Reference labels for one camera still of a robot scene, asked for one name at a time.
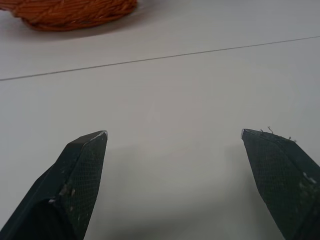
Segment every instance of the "gray line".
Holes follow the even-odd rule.
[[[182,56],[196,55],[196,54],[206,54],[206,53],[213,53],[213,52],[232,50],[232,49],[244,49],[244,48],[258,47],[258,46],[263,46],[263,45],[280,44],[280,43],[287,43],[287,42],[300,41],[300,40],[306,40],[306,39],[316,39],[316,38],[320,38],[320,36],[311,36],[311,37],[298,38],[298,39],[293,39],[293,40],[275,41],[275,42],[261,43],[261,44],[248,45],[248,46],[236,46],[236,47],[229,47],[229,48],[208,50],[208,51],[190,52],[190,53],[184,53],[184,54],[178,54],[178,55],[160,56],[160,57],[147,58],[147,59],[141,59],[141,60],[124,61],[124,62],[118,62],[118,63],[98,65],[98,66],[87,66],[87,67],[81,67],[81,68],[75,68],[75,69],[69,69],[69,70],[52,71],[52,72],[47,72],[47,73],[39,73],[39,74],[32,74],[32,75],[25,75],[25,76],[8,77],[8,78],[2,78],[2,79],[0,78],[0,81],[7,81],[7,80],[14,80],[14,79],[26,79],[26,78],[52,75],[52,74],[60,74],[60,73],[68,73],[68,72],[74,72],[74,71],[86,70],[86,69],[97,69],[97,68],[115,66],[115,65],[121,65],[121,64],[139,63],[139,62],[145,62],[145,61],[150,61],[150,60],[168,59],[168,58],[175,58],[175,57],[182,57]]]

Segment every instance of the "textured grip surface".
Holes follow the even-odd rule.
[[[257,189],[285,239],[318,239],[311,232],[318,227],[319,166],[283,137],[244,129],[242,139]]]

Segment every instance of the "white tabletop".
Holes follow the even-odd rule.
[[[86,240],[282,240],[240,135],[270,126],[320,164],[319,7],[144,0],[67,33],[0,13],[0,228],[68,142],[107,130]]]
[[[320,36],[318,0],[139,0],[132,15],[69,33],[0,14],[0,79]]]

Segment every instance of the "white surface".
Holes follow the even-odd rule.
[[[0,79],[320,36],[318,0],[141,0],[131,16],[65,33],[0,13]]]
[[[87,240],[282,239],[240,134],[271,126],[320,163],[319,46],[314,38],[0,81],[0,227],[66,143],[108,130]]]

